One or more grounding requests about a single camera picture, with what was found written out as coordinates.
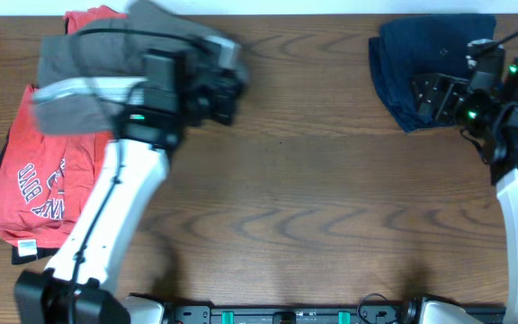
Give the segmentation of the grey shorts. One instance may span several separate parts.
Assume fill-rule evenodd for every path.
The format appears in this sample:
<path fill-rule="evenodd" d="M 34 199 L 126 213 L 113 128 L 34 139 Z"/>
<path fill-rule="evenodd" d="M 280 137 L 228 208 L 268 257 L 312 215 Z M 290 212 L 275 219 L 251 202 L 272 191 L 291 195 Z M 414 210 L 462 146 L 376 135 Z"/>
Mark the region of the grey shorts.
<path fill-rule="evenodd" d="M 71 34 L 44 38 L 37 73 L 40 88 L 33 96 L 38 128 L 53 135 L 121 134 L 125 124 L 133 122 L 149 131 L 180 135 L 189 125 L 143 104 L 143 56 L 151 49 L 197 49 L 218 65 L 218 48 L 204 41 L 210 35 L 231 39 L 153 1 L 136 1 L 123 18 L 100 19 Z M 230 71 L 244 83 L 244 92 L 248 73 L 240 52 L 237 68 Z"/>

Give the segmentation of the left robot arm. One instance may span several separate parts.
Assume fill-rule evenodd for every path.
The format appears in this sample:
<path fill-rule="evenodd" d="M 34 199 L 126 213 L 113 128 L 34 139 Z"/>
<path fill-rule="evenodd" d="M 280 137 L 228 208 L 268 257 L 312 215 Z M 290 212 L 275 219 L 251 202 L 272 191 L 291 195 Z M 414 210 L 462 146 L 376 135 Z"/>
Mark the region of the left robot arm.
<path fill-rule="evenodd" d="M 239 46 L 219 37 L 195 49 L 149 50 L 142 76 L 78 76 L 44 86 L 39 115 L 92 111 L 99 121 L 67 133 L 110 131 L 100 177 L 75 227 L 40 273 L 20 274 L 14 297 L 24 323 L 164 323 L 165 305 L 115 298 L 121 264 L 188 126 L 229 125 L 246 86 Z"/>

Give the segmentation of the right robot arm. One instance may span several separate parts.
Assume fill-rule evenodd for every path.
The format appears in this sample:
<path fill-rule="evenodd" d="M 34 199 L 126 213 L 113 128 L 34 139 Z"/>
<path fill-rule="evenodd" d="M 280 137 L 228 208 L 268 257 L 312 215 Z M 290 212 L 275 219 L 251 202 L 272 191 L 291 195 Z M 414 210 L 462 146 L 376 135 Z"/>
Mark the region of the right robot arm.
<path fill-rule="evenodd" d="M 411 78 L 422 117 L 460 127 L 489 167 L 503 214 L 508 264 L 505 323 L 518 323 L 518 57 L 503 67 L 497 55 L 483 58 L 470 78 L 441 73 Z"/>

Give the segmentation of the folded navy blue garment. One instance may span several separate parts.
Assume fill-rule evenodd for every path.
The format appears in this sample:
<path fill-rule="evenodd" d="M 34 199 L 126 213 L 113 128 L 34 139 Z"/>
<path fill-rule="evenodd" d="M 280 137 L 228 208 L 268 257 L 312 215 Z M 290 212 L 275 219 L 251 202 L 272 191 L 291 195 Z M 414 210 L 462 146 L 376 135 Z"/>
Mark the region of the folded navy blue garment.
<path fill-rule="evenodd" d="M 380 34 L 369 39 L 371 79 L 402 131 L 439 126 L 417 114 L 412 76 L 441 73 L 468 78 L 468 43 L 493 39 L 495 27 L 494 15 L 483 13 L 408 16 L 380 26 Z"/>

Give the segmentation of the red printed t-shirt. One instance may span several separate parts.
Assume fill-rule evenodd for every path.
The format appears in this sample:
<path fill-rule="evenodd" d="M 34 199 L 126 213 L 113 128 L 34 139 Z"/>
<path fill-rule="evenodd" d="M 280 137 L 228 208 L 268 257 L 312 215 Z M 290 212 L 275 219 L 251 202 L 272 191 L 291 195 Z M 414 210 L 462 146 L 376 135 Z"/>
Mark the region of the red printed t-shirt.
<path fill-rule="evenodd" d="M 108 132 L 48 136 L 36 126 L 27 85 L 0 163 L 0 239 L 20 255 L 66 241 L 103 166 Z"/>

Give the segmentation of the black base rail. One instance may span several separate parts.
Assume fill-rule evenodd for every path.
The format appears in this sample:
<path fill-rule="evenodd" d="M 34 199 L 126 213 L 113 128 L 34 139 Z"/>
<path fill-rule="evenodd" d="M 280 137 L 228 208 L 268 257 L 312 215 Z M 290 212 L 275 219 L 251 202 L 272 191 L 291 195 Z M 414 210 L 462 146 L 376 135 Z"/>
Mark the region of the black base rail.
<path fill-rule="evenodd" d="M 402 323 L 395 306 L 372 304 L 357 308 L 220 308 L 174 306 L 165 312 L 175 324 L 363 324 Z"/>

